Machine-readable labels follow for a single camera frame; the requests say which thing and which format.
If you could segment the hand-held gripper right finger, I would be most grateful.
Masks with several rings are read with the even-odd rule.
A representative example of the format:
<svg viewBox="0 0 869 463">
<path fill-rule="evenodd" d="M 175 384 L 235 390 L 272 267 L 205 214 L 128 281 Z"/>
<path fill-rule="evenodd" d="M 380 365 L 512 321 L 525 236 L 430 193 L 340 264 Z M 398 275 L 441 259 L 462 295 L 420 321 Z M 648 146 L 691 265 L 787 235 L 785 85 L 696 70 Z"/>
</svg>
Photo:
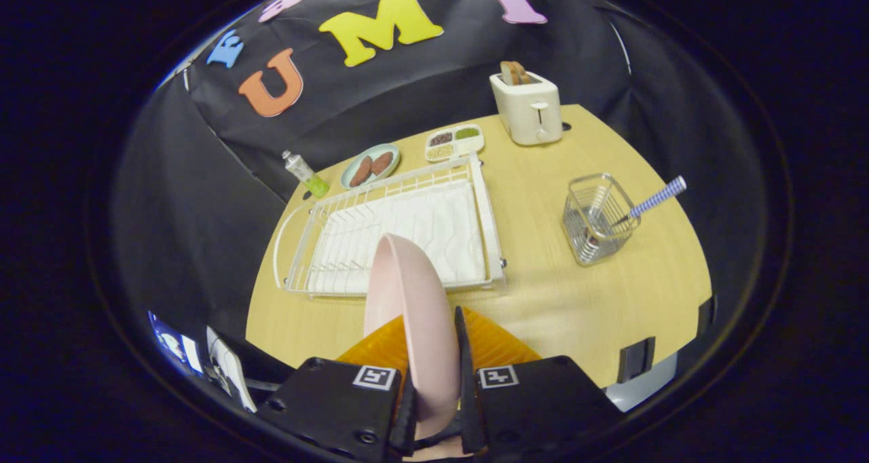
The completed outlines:
<svg viewBox="0 0 869 463">
<path fill-rule="evenodd" d="M 454 310 L 460 350 L 460 438 L 475 462 L 571 462 L 590 457 L 624 420 L 568 356 L 485 367 L 475 321 Z"/>
</svg>

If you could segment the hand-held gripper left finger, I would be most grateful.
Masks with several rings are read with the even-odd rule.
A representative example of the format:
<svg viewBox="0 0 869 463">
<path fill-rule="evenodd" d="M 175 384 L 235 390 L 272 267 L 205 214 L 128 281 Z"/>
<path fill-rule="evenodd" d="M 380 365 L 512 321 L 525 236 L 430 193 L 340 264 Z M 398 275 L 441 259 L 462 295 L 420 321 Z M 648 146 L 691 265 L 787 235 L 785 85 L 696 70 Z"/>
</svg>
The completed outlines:
<svg viewBox="0 0 869 463">
<path fill-rule="evenodd" d="M 417 396 L 403 318 L 377 328 L 339 360 L 313 357 L 257 415 L 304 443 L 356 462 L 397 462 L 415 451 Z"/>
</svg>

